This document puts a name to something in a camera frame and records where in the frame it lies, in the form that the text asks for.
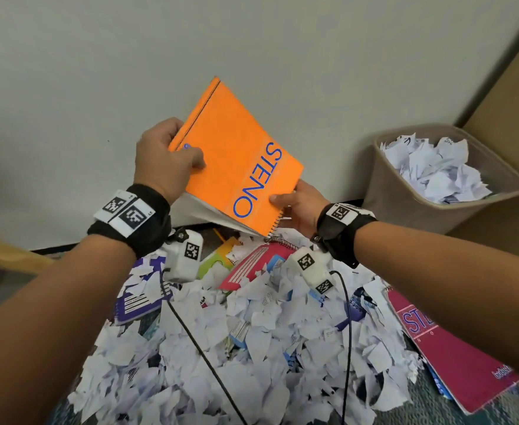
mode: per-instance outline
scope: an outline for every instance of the wastebasket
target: wastebasket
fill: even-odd
[[[431,144],[446,136],[454,142],[467,139],[468,165],[481,173],[482,181],[493,193],[483,200],[454,204],[436,204],[419,195],[380,150],[381,143],[389,144],[399,135],[413,133],[417,138],[428,138]],[[375,159],[364,208],[384,222],[445,234],[484,207],[519,195],[519,173],[473,136],[452,125],[428,123],[390,130],[375,137],[373,148]]]

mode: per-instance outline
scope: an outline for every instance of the pink notebook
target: pink notebook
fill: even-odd
[[[505,364],[440,328],[400,293],[388,297],[405,332],[466,414],[472,414],[519,382]]]

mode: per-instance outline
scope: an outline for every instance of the steno notebook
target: steno notebook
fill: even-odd
[[[277,227],[280,209],[271,194],[292,192],[303,166],[273,140],[220,79],[202,95],[169,146],[199,147],[206,168],[193,173],[186,191],[206,211],[195,215],[263,237]]]
[[[519,382],[519,374],[431,321],[400,293],[387,293],[405,332],[466,414]]]

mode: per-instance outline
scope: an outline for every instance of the forearm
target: forearm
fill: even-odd
[[[440,326],[519,371],[519,257],[382,222],[359,229],[354,250]]]
[[[0,423],[44,421],[80,371],[135,260],[125,243],[88,236],[0,305]]]

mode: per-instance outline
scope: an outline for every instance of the pile of paper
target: pile of paper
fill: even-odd
[[[400,135],[389,145],[381,144],[391,165],[424,198],[433,203],[453,204],[481,200],[492,192],[480,172],[469,165],[468,142],[443,137],[434,146],[416,134]]]
[[[309,243],[294,230],[277,234],[297,246]],[[386,285],[362,266],[354,271],[332,261],[331,267],[344,278],[348,306],[363,316],[352,322],[347,383],[349,336],[342,288],[320,298],[288,262],[271,273],[258,272],[251,282],[243,279],[242,287],[228,296],[204,289],[201,280],[180,290],[172,287],[171,305],[250,425],[328,421],[333,410],[341,414],[346,385],[349,425],[370,425],[375,411],[410,400],[408,381],[415,382],[421,363],[417,353],[405,348],[383,295]],[[166,301],[157,320],[143,336],[139,321],[127,328],[105,324],[69,395],[81,420],[94,414],[100,424],[240,423]],[[359,398],[361,386],[366,396]]]

